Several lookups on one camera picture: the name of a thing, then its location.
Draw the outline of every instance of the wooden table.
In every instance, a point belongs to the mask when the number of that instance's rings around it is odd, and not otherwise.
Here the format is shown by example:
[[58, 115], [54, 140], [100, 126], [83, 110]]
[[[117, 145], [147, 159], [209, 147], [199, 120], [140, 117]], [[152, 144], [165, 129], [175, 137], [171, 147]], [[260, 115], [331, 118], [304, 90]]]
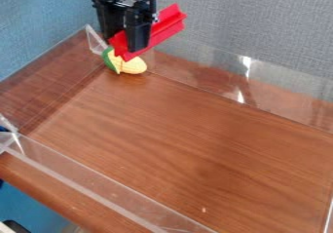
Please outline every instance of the wooden table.
[[[328, 111], [331, 103], [161, 53], [144, 57], [155, 73], [119, 76], [80, 33], [2, 84], [2, 112], [31, 138], [217, 232], [323, 232], [331, 113], [320, 129], [305, 126], [304, 115], [297, 123], [253, 108], [247, 88], [265, 87]], [[235, 90], [223, 78], [236, 80], [249, 105], [221, 97]], [[293, 116], [293, 106], [281, 107]], [[0, 157], [0, 177], [92, 232], [147, 232], [10, 154]]]

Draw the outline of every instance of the wooden surface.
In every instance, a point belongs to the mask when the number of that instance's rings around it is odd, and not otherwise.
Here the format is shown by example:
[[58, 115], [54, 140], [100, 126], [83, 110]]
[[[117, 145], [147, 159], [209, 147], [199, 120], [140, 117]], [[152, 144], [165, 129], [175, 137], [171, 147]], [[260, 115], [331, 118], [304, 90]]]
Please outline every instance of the wooden surface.
[[[156, 74], [117, 76], [97, 59], [85, 69], [92, 74], [78, 72], [83, 81], [71, 85], [76, 66], [89, 62], [78, 56], [84, 44], [74, 45], [72, 56], [54, 53], [52, 63], [32, 65], [0, 87], [23, 132], [217, 232], [323, 232], [332, 135]], [[159, 67], [173, 67], [171, 57], [155, 56]], [[193, 73], [189, 65], [179, 64], [184, 76]], [[60, 72], [51, 76], [47, 69]], [[201, 85], [215, 89], [212, 73]], [[50, 78], [50, 89], [36, 78]], [[38, 95], [28, 96], [27, 88]], [[92, 232], [144, 231], [10, 155], [0, 157], [0, 175]]]

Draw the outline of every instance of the gray fabric wall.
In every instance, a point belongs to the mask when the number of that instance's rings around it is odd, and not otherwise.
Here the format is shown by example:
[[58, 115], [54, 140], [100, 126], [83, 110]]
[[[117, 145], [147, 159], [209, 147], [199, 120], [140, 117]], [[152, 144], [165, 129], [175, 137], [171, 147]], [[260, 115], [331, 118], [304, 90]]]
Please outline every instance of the gray fabric wall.
[[220, 51], [333, 78], [333, 0], [160, 0], [179, 2], [188, 29], [159, 49], [195, 61]]

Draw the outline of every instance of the toy fruit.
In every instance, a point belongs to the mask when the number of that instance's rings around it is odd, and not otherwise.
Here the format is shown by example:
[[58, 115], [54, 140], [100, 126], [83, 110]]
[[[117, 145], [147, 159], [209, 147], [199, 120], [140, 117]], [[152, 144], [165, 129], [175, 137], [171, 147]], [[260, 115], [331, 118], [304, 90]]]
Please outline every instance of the toy fruit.
[[115, 56], [115, 50], [111, 47], [103, 52], [101, 56], [107, 66], [117, 74], [120, 74], [121, 72], [129, 74], [140, 74], [147, 70], [147, 64], [141, 58], [136, 57], [125, 62], [121, 57]]

